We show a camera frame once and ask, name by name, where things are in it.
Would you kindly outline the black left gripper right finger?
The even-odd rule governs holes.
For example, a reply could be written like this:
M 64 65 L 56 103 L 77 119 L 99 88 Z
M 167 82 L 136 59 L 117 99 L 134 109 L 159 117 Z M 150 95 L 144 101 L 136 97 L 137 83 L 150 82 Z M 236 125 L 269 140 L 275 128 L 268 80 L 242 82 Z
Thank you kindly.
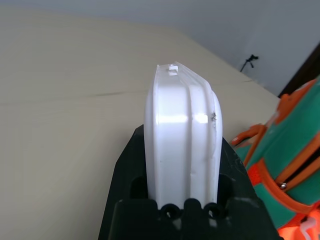
M 217 204 L 221 208 L 226 208 L 230 201 L 247 203 L 254 208 L 260 207 L 260 200 L 253 189 L 243 162 L 229 143 L 223 139 Z

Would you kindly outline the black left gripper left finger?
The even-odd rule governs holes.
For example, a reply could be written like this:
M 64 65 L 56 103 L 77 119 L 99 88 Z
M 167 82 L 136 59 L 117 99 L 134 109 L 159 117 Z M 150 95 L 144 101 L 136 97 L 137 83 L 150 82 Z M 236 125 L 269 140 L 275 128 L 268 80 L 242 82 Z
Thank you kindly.
M 144 127 L 135 129 L 116 161 L 98 238 L 147 239 L 156 230 L 156 203 L 148 199 Z

